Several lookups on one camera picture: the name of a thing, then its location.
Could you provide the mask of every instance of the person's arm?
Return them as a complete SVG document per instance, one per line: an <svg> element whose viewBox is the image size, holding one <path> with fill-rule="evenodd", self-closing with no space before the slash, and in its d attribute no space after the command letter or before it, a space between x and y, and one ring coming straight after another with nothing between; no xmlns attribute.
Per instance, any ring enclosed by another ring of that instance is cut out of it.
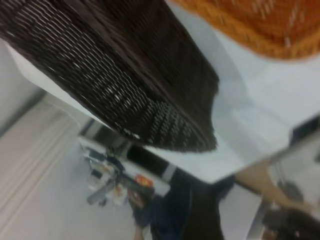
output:
<svg viewBox="0 0 320 240"><path fill-rule="evenodd" d="M134 240L144 240L143 230L139 226L135 226Z"/></svg>

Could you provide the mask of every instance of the woven basket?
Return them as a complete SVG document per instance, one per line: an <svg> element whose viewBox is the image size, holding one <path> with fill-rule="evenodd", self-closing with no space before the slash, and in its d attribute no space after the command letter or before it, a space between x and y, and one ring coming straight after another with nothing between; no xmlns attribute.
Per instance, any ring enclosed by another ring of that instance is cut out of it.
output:
<svg viewBox="0 0 320 240"><path fill-rule="evenodd" d="M258 54L299 59L320 51L320 1L173 1Z"/></svg>
<svg viewBox="0 0 320 240"><path fill-rule="evenodd" d="M163 0L2 0L0 36L135 143L216 148L218 78Z"/></svg>

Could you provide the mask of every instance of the white table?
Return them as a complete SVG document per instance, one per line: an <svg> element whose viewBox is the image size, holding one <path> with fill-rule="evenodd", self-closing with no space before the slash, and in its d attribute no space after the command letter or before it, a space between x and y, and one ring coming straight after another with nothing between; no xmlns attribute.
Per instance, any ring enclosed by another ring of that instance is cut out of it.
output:
<svg viewBox="0 0 320 240"><path fill-rule="evenodd" d="M320 57L279 62L253 54L197 16L169 6L220 78L212 122L218 149L177 153L148 147L206 183L214 183L288 145L292 128L320 112ZM31 82L97 119L25 58L10 49Z"/></svg>

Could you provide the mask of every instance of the orange woven basket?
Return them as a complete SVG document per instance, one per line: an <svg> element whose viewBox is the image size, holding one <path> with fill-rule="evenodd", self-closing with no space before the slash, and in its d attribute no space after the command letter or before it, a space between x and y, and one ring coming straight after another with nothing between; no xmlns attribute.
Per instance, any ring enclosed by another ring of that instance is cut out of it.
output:
<svg viewBox="0 0 320 240"><path fill-rule="evenodd" d="M173 0L252 51L300 59L320 51L318 0Z"/></svg>

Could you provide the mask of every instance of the dark brown wicker basket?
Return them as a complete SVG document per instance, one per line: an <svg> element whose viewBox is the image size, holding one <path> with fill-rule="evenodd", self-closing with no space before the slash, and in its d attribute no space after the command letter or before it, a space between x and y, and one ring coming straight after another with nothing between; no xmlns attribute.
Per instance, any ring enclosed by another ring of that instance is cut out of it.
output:
<svg viewBox="0 0 320 240"><path fill-rule="evenodd" d="M0 0L0 36L130 140L216 148L218 78L163 0Z"/></svg>

